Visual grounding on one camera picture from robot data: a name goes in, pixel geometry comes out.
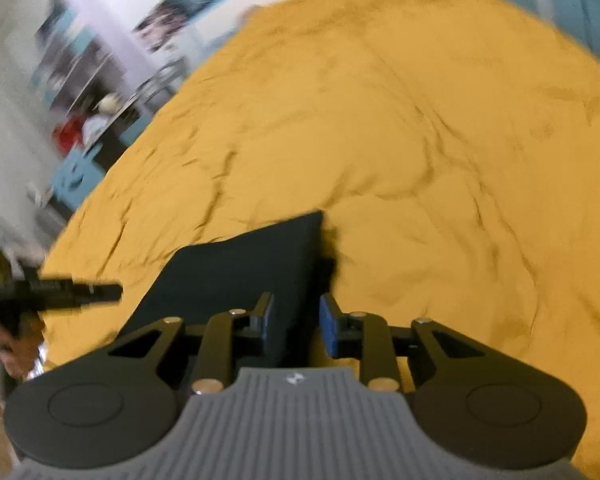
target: shelf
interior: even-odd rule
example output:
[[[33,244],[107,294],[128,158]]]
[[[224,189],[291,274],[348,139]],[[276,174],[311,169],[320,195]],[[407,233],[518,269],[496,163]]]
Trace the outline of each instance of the shelf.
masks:
[[[93,31],[89,27],[83,27],[75,36],[69,37],[66,34],[66,30],[62,32],[58,32],[48,44],[45,53],[42,56],[42,60],[39,65],[36,67],[34,73],[40,72],[41,70],[45,70],[51,76],[58,69],[58,64],[69,56],[71,59],[75,60],[79,58],[90,46],[91,43],[95,40],[95,35]],[[58,50],[53,52],[53,56],[48,58],[48,54],[50,52],[51,46],[54,43],[61,41],[58,45]],[[47,78],[41,78],[40,83],[47,83]]]
[[[100,74],[100,72],[102,71],[102,69],[105,67],[105,65],[107,64],[107,62],[109,62],[110,59],[112,59],[111,54],[109,54],[104,59],[104,61],[93,72],[93,74],[91,75],[91,77],[88,79],[88,81],[85,83],[85,85],[82,87],[82,89],[80,90],[80,92],[78,93],[78,95],[76,96],[76,98],[74,99],[74,102],[71,104],[71,106],[69,106],[69,109],[66,112],[66,116],[67,117],[69,117],[71,115],[71,113],[74,111],[75,106],[78,104],[78,102],[80,102],[80,99],[84,96],[84,93],[93,84],[93,82],[96,80],[96,78],[98,77],[98,75]]]
[[[42,57],[40,58],[40,63],[38,64],[36,71],[39,70],[40,67],[42,67],[43,65],[46,65],[44,61],[46,59],[46,55],[51,49],[51,46],[54,44],[54,41],[60,40],[65,36],[66,32],[71,28],[71,25],[75,21],[76,17],[77,15],[72,10],[66,10],[64,14],[58,19],[58,21],[54,25],[53,32],[49,36],[48,40],[46,40],[45,47],[42,51]]]
[[[111,54],[107,54],[104,57],[102,62],[96,67],[95,73],[98,73],[102,69],[102,67],[104,67],[104,65],[107,63],[107,61],[109,60],[110,57],[111,57]],[[62,86],[60,87],[58,92],[56,92],[53,102],[51,103],[51,108],[53,106],[55,106],[56,101],[62,95],[62,93],[71,88],[71,83],[73,82],[72,80],[77,78],[81,74],[81,64],[87,62],[88,60],[90,60],[90,58],[85,54],[85,55],[79,57],[74,62],[74,64],[71,67],[71,70],[69,70],[69,73],[67,74],[66,78],[64,79]],[[88,78],[88,81],[91,81],[92,78],[93,78],[93,75],[91,75]]]
[[[43,91],[46,91],[46,89],[44,87],[48,86],[49,83],[49,78],[51,78],[51,76],[54,74],[55,69],[54,67],[56,67],[56,65],[58,64],[59,60],[62,59],[62,57],[64,56],[64,54],[66,54],[67,50],[69,49],[70,44],[65,44],[64,46],[62,46],[58,52],[55,54],[53,61],[49,64],[40,64],[38,66],[38,68],[36,69],[36,72],[38,72],[40,70],[40,67],[45,66],[46,67],[46,72],[47,74],[44,77],[40,78],[40,82],[38,84],[38,86],[42,86],[43,87]]]

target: hand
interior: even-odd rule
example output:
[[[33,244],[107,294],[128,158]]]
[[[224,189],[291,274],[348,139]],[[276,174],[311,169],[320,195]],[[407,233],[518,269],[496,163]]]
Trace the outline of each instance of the hand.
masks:
[[[33,370],[33,365],[38,358],[38,346],[44,341],[42,331],[45,324],[38,316],[31,316],[27,320],[28,330],[15,338],[7,329],[0,325],[0,360],[7,373],[14,379],[24,380]]]

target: round pad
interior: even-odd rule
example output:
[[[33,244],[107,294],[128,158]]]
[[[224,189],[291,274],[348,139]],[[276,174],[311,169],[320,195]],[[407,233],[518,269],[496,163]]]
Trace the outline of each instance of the round pad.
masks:
[[[88,428],[114,418],[123,407],[122,395],[106,384],[74,384],[49,400],[49,413],[66,426]]]
[[[531,422],[542,409],[538,396],[516,384],[485,384],[466,398],[469,412],[492,426],[513,428]]]
[[[416,421],[439,446],[471,462],[511,470],[574,453],[586,414],[565,384],[549,376],[538,380],[534,373],[524,377],[514,369],[511,382],[501,374],[478,386],[479,373],[459,368],[433,377],[413,395]]]
[[[174,391],[142,359],[95,352],[18,387],[4,423],[33,460],[90,469],[146,451],[177,417]]]

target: white object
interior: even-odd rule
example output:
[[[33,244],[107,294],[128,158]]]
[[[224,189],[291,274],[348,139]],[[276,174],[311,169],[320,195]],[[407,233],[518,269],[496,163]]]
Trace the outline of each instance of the white object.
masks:
[[[288,376],[286,376],[286,382],[291,384],[292,386],[298,386],[304,383],[305,379],[306,375],[303,375],[300,372],[292,372]]]
[[[82,141],[85,146],[90,145],[91,139],[96,139],[109,125],[108,115],[94,115],[86,121],[82,127]]]
[[[43,207],[45,196],[38,189],[38,186],[33,182],[27,182],[27,197],[36,205],[36,207]]]
[[[108,94],[98,103],[98,111],[101,114],[115,115],[123,107],[123,104],[118,94]]]

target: yellow blanket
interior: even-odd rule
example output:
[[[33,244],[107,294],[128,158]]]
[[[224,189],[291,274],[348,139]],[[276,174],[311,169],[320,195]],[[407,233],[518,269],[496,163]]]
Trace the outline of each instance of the yellow blanket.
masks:
[[[432,317],[577,389],[600,479],[600,63],[499,0],[291,0],[184,85],[84,203],[49,274],[122,304],[47,319],[101,345],[170,256],[322,208],[346,310]]]

